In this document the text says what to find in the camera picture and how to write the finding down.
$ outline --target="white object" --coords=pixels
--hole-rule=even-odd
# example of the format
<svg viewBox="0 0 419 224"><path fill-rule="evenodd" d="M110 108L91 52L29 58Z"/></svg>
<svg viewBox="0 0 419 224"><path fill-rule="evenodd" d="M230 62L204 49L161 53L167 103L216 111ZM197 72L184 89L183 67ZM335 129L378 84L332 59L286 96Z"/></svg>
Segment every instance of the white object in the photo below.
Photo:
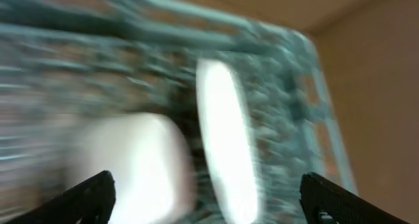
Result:
<svg viewBox="0 0 419 224"><path fill-rule="evenodd" d="M193 210L185 140L167 117L144 113L105 119L79 142L68 187L109 170L117 192L109 223L173 223Z"/></svg>
<svg viewBox="0 0 419 224"><path fill-rule="evenodd" d="M204 151L221 211L231 224L253 223L261 212L252 162L253 139L241 86L217 60L200 60L196 72L198 113Z"/></svg>

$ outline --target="white elongated object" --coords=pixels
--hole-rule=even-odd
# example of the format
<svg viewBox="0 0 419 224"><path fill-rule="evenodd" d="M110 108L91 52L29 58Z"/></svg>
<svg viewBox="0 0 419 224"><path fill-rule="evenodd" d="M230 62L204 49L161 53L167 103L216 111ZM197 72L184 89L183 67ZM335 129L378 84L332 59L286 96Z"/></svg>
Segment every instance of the white elongated object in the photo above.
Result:
<svg viewBox="0 0 419 224"><path fill-rule="evenodd" d="M253 223L261 212L241 86L228 65L200 60L196 72L198 113L208 168L228 223Z"/></svg>
<svg viewBox="0 0 419 224"><path fill-rule="evenodd" d="M110 224L173 223L194 207L192 166L185 140L162 115L104 119L80 139L68 187L108 170L117 201Z"/></svg>

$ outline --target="wooden surface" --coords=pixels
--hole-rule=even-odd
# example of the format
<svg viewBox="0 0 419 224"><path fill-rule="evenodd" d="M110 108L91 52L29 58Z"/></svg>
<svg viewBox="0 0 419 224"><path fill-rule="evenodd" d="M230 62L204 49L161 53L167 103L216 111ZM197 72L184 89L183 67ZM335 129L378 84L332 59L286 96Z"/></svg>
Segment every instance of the wooden surface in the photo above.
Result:
<svg viewBox="0 0 419 224"><path fill-rule="evenodd" d="M379 0L315 36L362 198L419 223L419 0Z"/></svg>

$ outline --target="white rounded object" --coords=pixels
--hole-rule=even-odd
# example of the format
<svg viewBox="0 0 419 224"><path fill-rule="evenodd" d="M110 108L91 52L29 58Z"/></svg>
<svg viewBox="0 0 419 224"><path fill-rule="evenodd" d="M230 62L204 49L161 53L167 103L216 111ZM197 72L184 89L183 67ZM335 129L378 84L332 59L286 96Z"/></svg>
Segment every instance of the white rounded object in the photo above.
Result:
<svg viewBox="0 0 419 224"><path fill-rule="evenodd" d="M198 114L206 160L221 211L228 223L253 223L261 211L247 107L232 70L200 60L196 72Z"/></svg>
<svg viewBox="0 0 419 224"><path fill-rule="evenodd" d="M109 223L173 223L194 208L195 186L185 140L167 117L105 119L79 140L70 161L72 187L108 170L117 201Z"/></svg>

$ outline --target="crate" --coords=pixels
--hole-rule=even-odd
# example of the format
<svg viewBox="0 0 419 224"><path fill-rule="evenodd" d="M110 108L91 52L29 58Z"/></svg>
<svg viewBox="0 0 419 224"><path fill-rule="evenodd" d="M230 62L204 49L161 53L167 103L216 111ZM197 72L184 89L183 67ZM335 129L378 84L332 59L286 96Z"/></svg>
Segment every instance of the crate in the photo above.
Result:
<svg viewBox="0 0 419 224"><path fill-rule="evenodd" d="M198 204L180 223L223 223L198 129L199 58L230 64L245 88L267 197L261 223L304 222L298 190L305 172L356 193L316 50L299 32L176 0L103 0L111 11L101 14L91 7L16 1L0 0L7 7L0 18L20 25L0 25L0 92L13 99L0 101L2 115L16 115L0 124L3 138L25 139L1 140L7 152L0 162L13 158L23 164L19 169L29 174L37 169L48 178L46 183L29 175L15 179L19 186L44 191L35 200L59 192L64 168L57 160L71 147L69 135L78 133L76 128L82 130L90 119L152 111L172 118L191 148ZM46 22L33 16L41 11ZM32 18L25 24L7 19L17 13ZM98 23L108 28L96 32ZM8 106L23 100L30 103ZM73 123L60 123L66 115Z"/></svg>

